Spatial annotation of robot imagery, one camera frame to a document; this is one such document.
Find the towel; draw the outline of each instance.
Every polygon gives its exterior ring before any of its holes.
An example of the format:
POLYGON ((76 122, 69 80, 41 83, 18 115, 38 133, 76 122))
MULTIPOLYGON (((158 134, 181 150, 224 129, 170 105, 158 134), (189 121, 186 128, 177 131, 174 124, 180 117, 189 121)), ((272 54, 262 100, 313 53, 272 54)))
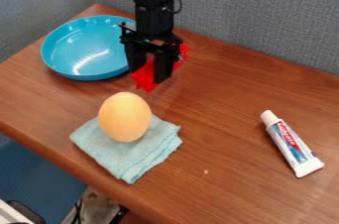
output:
POLYGON ((117 179, 132 184, 181 145, 178 130, 178 126, 152 115, 142 137, 130 143, 120 143, 101 131, 94 117, 70 134, 70 139, 117 179))

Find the egg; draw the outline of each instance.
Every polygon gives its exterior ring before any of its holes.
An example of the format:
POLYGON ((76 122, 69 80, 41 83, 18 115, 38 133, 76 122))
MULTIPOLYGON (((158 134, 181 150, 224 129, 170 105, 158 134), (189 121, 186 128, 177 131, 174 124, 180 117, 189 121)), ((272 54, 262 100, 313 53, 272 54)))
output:
POLYGON ((118 92, 102 102, 97 119, 102 132, 117 142, 132 142, 145 133, 150 109, 136 94, 118 92))

